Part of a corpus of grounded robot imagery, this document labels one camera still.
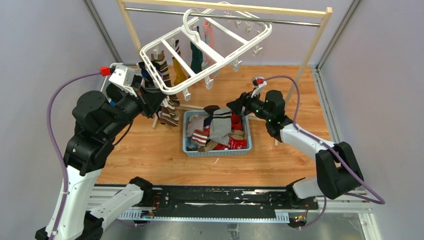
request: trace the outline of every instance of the laundry basket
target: laundry basket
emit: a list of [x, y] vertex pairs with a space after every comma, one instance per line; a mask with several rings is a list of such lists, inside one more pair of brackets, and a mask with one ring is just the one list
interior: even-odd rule
[[189, 118], [193, 115], [208, 116], [208, 113], [205, 111], [186, 111], [184, 113], [184, 121], [182, 127], [182, 150], [189, 157], [212, 157], [212, 156], [236, 156], [236, 155], [246, 155], [252, 149], [252, 137], [251, 130], [249, 127], [249, 117], [245, 116], [243, 118], [243, 131], [247, 134], [247, 145], [246, 149], [234, 149], [234, 150], [211, 150], [206, 152], [199, 151], [188, 151], [187, 144], [189, 144], [190, 138], [186, 136], [187, 123]]

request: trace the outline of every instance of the floor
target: floor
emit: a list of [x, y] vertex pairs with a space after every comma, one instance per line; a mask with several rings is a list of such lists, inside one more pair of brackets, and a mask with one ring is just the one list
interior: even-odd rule
[[[225, 107], [242, 92], [252, 90], [252, 77], [262, 75], [296, 75], [297, 66], [242, 66], [220, 70], [211, 90], [203, 81], [189, 88], [191, 100], [182, 104]], [[285, 95], [291, 86], [288, 79], [270, 80], [267, 90], [281, 90]], [[300, 84], [300, 110], [297, 123], [315, 135], [329, 140], [311, 70], [303, 73]], [[286, 114], [293, 117], [297, 94], [286, 103]], [[136, 176], [153, 184], [167, 185], [234, 185], [284, 186], [294, 180], [316, 175], [315, 162], [286, 144], [274, 146], [265, 123], [250, 121], [252, 150], [245, 156], [187, 157], [182, 149], [182, 123], [178, 127], [159, 124], [152, 129], [153, 119], [139, 116], [131, 131], [110, 154], [98, 183], [128, 183]]]

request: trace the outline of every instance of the wire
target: wire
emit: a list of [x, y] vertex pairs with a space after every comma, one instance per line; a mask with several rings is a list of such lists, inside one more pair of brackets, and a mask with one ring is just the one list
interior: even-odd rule
[[158, 198], [159, 201], [157, 201], [157, 207], [156, 207], [156, 211], [159, 209], [159, 206], [161, 205], [161, 197], [160, 196], [154, 196], [155, 198]]
[[50, 237], [48, 238], [48, 240], [55, 239], [56, 234], [53, 235], [52, 233], [58, 231], [59, 222], [61, 220], [62, 214], [64, 212], [64, 208], [65, 208], [65, 203], [66, 203], [66, 200], [68, 198], [68, 188], [69, 188], [69, 185], [68, 185], [69, 176], [68, 176], [68, 172], [67, 172], [67, 167], [65, 165], [64, 158], [63, 158], [63, 155], [61, 153], [61, 150], [59, 149], [59, 145], [56, 141], [55, 135], [53, 134], [53, 128], [52, 128], [52, 107], [53, 107], [53, 103], [55, 102], [55, 99], [59, 95], [61, 90], [64, 89], [69, 84], [71, 84], [71, 83], [73, 83], [77, 80], [80, 80], [80, 79], [83, 79], [83, 78], [86, 78], [86, 77], [99, 75], [99, 74], [100, 74], [100, 72], [90, 73], [90, 74], [82, 75], [82, 76], [79, 76], [79, 77], [76, 77], [76, 78], [73, 78], [71, 80], [66, 81], [65, 83], [60, 85], [56, 89], [56, 91], [54, 91], [53, 95], [51, 96], [50, 100], [48, 101], [47, 116], [46, 116], [48, 136], [50, 137], [51, 144], [53, 145], [53, 148], [56, 152], [56, 155], [59, 158], [59, 163], [60, 163], [60, 167], [62, 169], [62, 175], [63, 175], [62, 199], [60, 200], [59, 209], [57, 210], [56, 219], [54, 221], [53, 228], [52, 228], [52, 231], [50, 233]]
[[131, 129], [132, 126], [133, 126], [133, 121], [129, 122], [129, 126], [126, 129], [125, 133], [120, 137], [120, 139], [116, 143], [113, 144], [113, 146], [118, 145], [125, 138], [125, 136], [128, 134], [128, 132], [130, 132], [130, 129]]
[[[327, 143], [325, 143], [324, 141], [321, 141], [321, 139], [319, 139], [318, 137], [316, 137], [315, 135], [304, 131], [302, 128], [300, 128], [297, 124], [296, 124], [296, 119], [298, 117], [298, 112], [299, 112], [299, 108], [300, 108], [300, 104], [301, 104], [301, 93], [299, 90], [299, 86], [296, 83], [296, 81], [287, 75], [276, 75], [276, 76], [271, 76], [271, 77], [267, 77], [264, 79], [264, 81], [268, 81], [271, 79], [277, 79], [277, 78], [285, 78], [285, 79], [289, 79], [294, 87], [296, 88], [296, 92], [297, 92], [297, 104], [296, 104], [296, 110], [294, 111], [294, 116], [293, 116], [293, 125], [294, 128], [296, 128], [300, 133], [310, 137], [311, 139], [315, 140], [317, 143], [323, 145], [324, 147], [326, 147], [336, 158], [337, 160], [341, 163], [341, 165], [349, 172], [350, 175], [352, 175], [352, 177], [355, 178], [356, 181], [359, 182], [359, 184], [361, 184], [362, 186], [364, 186], [365, 189], [367, 189], [372, 195], [374, 195], [378, 200], [366, 197], [366, 196], [361, 196], [358, 194], [354, 194], [354, 193], [346, 193], [346, 195], [348, 196], [353, 196], [353, 197], [357, 197], [360, 199], [364, 199], [370, 202], [373, 202], [375, 204], [380, 204], [380, 205], [384, 205], [386, 203], [386, 201], [378, 194], [376, 193], [376, 191], [374, 191], [368, 184], [366, 184], [362, 179], [360, 179], [358, 177], [358, 175], [355, 174], [355, 172], [348, 166], [348, 164], [339, 156], [339, 154], [331, 147], [329, 146]], [[319, 218], [321, 218], [322, 214], [324, 214], [324, 211], [326, 209], [326, 205], [327, 205], [327, 198], [324, 196], [324, 207], [322, 208], [322, 212], [321, 214], [317, 217], [317, 219], [315, 219], [313, 222], [311, 222], [308, 225], [305, 225], [303, 228], [305, 228], [306, 226], [310, 226], [313, 223], [315, 223]]]
[[304, 217], [304, 218], [306, 218], [306, 217], [307, 217], [308, 212], [309, 212], [309, 202], [306, 202], [306, 205], [307, 205], [307, 208], [306, 208], [306, 212], [305, 212], [305, 214], [303, 215], [303, 217]]
[[151, 211], [153, 212], [153, 208], [155, 207], [155, 205], [156, 205], [156, 199], [155, 198], [152, 198], [153, 199], [153, 206], [151, 206]]
[[143, 227], [143, 226], [146, 226], [146, 225], [151, 223], [150, 221], [148, 221], [146, 223], [127, 223], [127, 222], [124, 222], [124, 221], [119, 220], [119, 219], [116, 219], [116, 221], [118, 223], [125, 225], [125, 226], [128, 226], [128, 227]]

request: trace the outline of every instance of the pile of socks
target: pile of socks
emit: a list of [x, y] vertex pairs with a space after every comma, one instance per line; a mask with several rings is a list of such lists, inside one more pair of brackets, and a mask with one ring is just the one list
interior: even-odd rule
[[229, 108], [210, 105], [204, 108], [208, 115], [191, 116], [187, 123], [186, 137], [191, 144], [188, 151], [240, 150], [247, 147], [247, 134], [243, 131], [242, 118]]

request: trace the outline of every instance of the wooden board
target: wooden board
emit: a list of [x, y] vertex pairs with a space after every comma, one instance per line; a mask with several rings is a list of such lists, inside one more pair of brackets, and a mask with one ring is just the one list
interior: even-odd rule
[[[173, 82], [174, 71], [172, 67], [169, 70]], [[233, 72], [232, 67], [225, 67], [220, 70], [211, 90], [205, 88], [203, 81], [198, 82], [189, 88], [190, 101], [185, 102], [182, 94], [179, 99], [187, 105], [224, 107], [253, 88], [252, 77], [281, 74], [294, 77], [297, 70], [297, 66], [242, 66], [238, 72]], [[285, 95], [290, 86], [289, 80], [278, 78], [270, 80], [265, 91], [276, 89]], [[309, 68], [301, 76], [299, 88], [297, 122], [329, 140]], [[290, 117], [293, 117], [296, 99], [294, 93], [286, 107]], [[153, 119], [143, 116], [135, 119], [131, 131], [109, 156], [98, 183], [124, 184], [139, 176], [153, 184], [283, 186], [316, 174], [315, 162], [299, 150], [283, 143], [275, 147], [264, 122], [250, 121], [253, 148], [246, 156], [227, 157], [187, 157], [182, 150], [182, 124], [178, 127], [159, 124], [157, 129], [152, 129], [152, 123]]]
[[203, 8], [203, 9], [220, 9], [230, 11], [244, 11], [252, 13], [264, 14], [281, 14], [289, 16], [302, 16], [302, 17], [315, 17], [323, 18], [326, 15], [324, 11], [311, 11], [302, 9], [289, 9], [270, 6], [250, 6], [228, 3], [215, 3], [215, 2], [202, 2], [202, 1], [187, 1], [187, 0], [119, 0], [125, 3], [138, 3], [138, 4], [153, 4], [165, 6], [180, 6], [190, 8]]

